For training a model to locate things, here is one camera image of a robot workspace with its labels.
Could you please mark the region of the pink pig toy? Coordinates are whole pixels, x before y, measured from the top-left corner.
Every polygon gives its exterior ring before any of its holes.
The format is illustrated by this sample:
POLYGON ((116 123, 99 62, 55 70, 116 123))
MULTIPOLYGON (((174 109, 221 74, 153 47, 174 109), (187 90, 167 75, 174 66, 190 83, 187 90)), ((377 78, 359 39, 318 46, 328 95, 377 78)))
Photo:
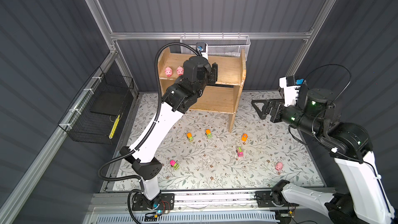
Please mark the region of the pink pig toy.
POLYGON ((276 163, 275 169, 276 169, 277 171, 281 171, 283 168, 284 168, 284 164, 283 164, 282 162, 276 163))
POLYGON ((182 76, 184 74, 184 68, 181 66, 178 66, 176 69, 176 73, 178 76, 182 76))
POLYGON ((171 77, 171 76, 173 75, 173 70, 172 70, 172 68, 169 67, 169 66, 167 66, 167 67, 165 68, 164 72, 165 72, 165 75, 166 75, 167 77, 171 77))

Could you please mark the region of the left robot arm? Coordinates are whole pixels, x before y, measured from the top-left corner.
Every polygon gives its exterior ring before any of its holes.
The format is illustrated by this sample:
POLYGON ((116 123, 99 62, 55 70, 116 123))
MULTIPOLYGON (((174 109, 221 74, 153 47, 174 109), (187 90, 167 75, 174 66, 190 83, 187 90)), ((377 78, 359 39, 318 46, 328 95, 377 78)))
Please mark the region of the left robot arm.
POLYGON ((197 43, 195 48, 184 43, 178 45, 194 53, 194 56, 183 63, 183 74, 164 93, 161 91, 161 84, 157 83, 157 112, 150 123, 130 147, 121 149, 119 157, 102 165, 97 172, 98 177, 104 181, 138 179, 141 194, 151 203, 159 200, 161 195, 157 175, 162 169, 162 163, 155 158, 155 152, 174 124, 203 95, 206 86, 215 84, 218 79, 218 65, 209 63, 206 43, 197 43), (134 175, 103 175, 105 167, 122 159, 132 165, 134 175))

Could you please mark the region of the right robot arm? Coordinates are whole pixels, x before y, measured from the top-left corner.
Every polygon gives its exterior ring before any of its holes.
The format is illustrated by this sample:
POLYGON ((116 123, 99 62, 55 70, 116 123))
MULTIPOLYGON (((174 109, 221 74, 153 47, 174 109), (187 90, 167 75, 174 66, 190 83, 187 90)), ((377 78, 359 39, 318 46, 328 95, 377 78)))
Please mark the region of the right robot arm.
POLYGON ((271 190, 275 206, 297 204, 328 217, 335 224, 395 224, 398 211, 389 202, 376 169, 370 136, 365 128, 341 122, 335 115, 335 95, 327 89, 311 89, 295 105, 282 99, 253 100, 261 119, 284 122, 289 129, 311 135, 339 166, 349 192, 324 193, 280 180, 271 190))

